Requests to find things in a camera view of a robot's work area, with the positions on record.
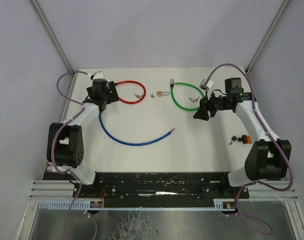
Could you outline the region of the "green lock keys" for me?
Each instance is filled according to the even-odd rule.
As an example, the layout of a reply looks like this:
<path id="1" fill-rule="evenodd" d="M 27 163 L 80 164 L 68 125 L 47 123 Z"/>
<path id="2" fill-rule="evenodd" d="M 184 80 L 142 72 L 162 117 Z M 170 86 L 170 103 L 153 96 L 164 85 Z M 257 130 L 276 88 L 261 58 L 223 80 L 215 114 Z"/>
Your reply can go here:
<path id="1" fill-rule="evenodd" d="M 199 98 L 200 97 L 197 97 L 197 98 L 189 98 L 189 100 L 192 102 L 192 103 L 196 103 L 199 101 Z"/>

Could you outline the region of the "red cable lock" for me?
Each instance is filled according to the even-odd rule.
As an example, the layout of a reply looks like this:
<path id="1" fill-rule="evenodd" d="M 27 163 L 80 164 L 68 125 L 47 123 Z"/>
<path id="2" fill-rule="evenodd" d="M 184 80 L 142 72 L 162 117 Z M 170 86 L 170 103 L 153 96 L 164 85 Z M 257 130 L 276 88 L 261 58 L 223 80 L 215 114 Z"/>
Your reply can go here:
<path id="1" fill-rule="evenodd" d="M 143 94 L 142 94 L 142 95 L 134 94 L 135 97 L 137 98 L 137 100 L 135 100 L 135 101 L 130 101 L 130 102 L 129 102 L 129 101 L 126 101 L 126 100 L 124 100 L 124 99 L 122 99 L 121 97 L 119 97 L 119 100 L 120 100 L 122 103 L 125 103 L 125 104 L 128 104 L 128 105 L 129 105 L 129 104 L 130 104 L 130 105 L 134 105 L 134 104 L 140 103 L 140 102 L 143 101 L 144 98 L 146 97 L 147 91 L 146 91 L 145 86 L 144 86 L 142 83 L 140 83 L 140 82 L 138 82 L 138 81 L 134 81 L 134 80 L 125 80 L 125 81 L 120 81 L 120 82 L 116 82 L 116 83 L 115 83 L 116 86 L 118 86 L 118 85 L 123 85 L 123 84 L 135 84 L 135 85 L 138 85 L 138 86 L 140 86 L 140 87 L 142 88 Z"/>

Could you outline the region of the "blue cable lock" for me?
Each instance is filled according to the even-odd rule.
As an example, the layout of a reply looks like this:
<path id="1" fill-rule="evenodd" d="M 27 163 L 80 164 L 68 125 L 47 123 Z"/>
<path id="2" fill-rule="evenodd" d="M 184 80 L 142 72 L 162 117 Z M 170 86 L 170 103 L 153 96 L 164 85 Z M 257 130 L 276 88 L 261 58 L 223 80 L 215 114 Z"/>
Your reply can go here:
<path id="1" fill-rule="evenodd" d="M 102 117 L 99 116 L 98 119 L 99 119 L 99 123 L 100 123 L 100 125 L 101 125 L 103 131 L 105 132 L 105 134 L 106 134 L 110 139 L 112 139 L 113 141 L 115 141 L 115 142 L 117 142 L 117 143 L 119 143 L 119 144 L 121 144 L 121 145 L 131 146 L 131 147 L 134 147 L 134 146 L 135 146 L 135 147 L 139 147 L 139 146 L 142 147 L 142 146 L 147 146 L 147 145 L 155 144 L 155 143 L 157 143 L 157 142 L 159 142 L 159 141 L 161 141 L 161 140 L 167 138 L 168 136 L 170 136 L 170 135 L 174 132 L 174 130 L 175 130 L 175 128 L 172 128 L 172 129 L 169 130 L 166 134 L 164 134 L 164 135 L 162 135 L 161 137 L 156 138 L 156 139 L 154 139 L 154 140 L 150 140 L 150 141 L 146 141 L 146 142 L 140 142 L 140 143 L 139 143 L 139 142 L 135 142 L 135 143 L 134 143 L 134 142 L 123 141 L 123 140 L 120 140 L 120 139 L 114 137 L 114 136 L 113 136 L 112 134 L 110 134 L 109 131 L 106 129 L 106 127 L 105 127 L 105 125 L 104 125 L 104 123 L 103 123 Z"/>

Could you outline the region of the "brass padlock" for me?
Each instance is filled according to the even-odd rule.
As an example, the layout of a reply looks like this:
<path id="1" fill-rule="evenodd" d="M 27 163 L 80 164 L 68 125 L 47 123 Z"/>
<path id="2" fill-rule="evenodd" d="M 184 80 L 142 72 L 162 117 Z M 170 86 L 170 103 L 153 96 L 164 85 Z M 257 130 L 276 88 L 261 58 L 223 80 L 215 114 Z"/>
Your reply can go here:
<path id="1" fill-rule="evenodd" d="M 170 93 L 168 91 L 158 91 L 157 96 L 158 97 L 163 97 L 163 96 L 168 96 Z"/>

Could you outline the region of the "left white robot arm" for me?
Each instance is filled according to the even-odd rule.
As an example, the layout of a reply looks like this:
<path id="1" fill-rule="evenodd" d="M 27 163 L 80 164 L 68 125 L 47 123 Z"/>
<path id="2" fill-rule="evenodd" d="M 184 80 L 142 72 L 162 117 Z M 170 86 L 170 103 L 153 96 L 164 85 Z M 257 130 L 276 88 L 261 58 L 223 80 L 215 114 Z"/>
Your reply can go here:
<path id="1" fill-rule="evenodd" d="M 49 127 L 47 160 L 59 174 L 72 175 L 78 183 L 84 184 L 84 191 L 90 197 L 101 193 L 101 184 L 96 182 L 95 171 L 85 162 L 83 133 L 106 109 L 108 104 L 119 101 L 116 84 L 97 78 L 87 89 L 82 101 L 71 100 L 80 105 L 75 115 L 63 122 L 54 122 Z"/>

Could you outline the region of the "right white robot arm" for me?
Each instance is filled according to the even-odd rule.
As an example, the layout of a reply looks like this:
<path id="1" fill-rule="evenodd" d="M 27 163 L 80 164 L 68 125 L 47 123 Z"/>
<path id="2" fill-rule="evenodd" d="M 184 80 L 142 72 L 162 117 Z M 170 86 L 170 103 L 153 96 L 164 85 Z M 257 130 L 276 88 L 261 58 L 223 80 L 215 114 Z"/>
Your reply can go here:
<path id="1" fill-rule="evenodd" d="M 231 197 L 238 187 L 250 182 L 284 178 L 292 146 L 288 140 L 281 140 L 267 124 L 254 94 L 244 91 L 239 77 L 225 80 L 224 95 L 216 96 L 212 85 L 211 80 L 201 83 L 200 87 L 206 91 L 206 96 L 200 100 L 193 118 L 208 121 L 218 111 L 232 111 L 241 120 L 252 141 L 244 166 L 228 173 L 228 180 L 219 186 L 220 193 Z"/>

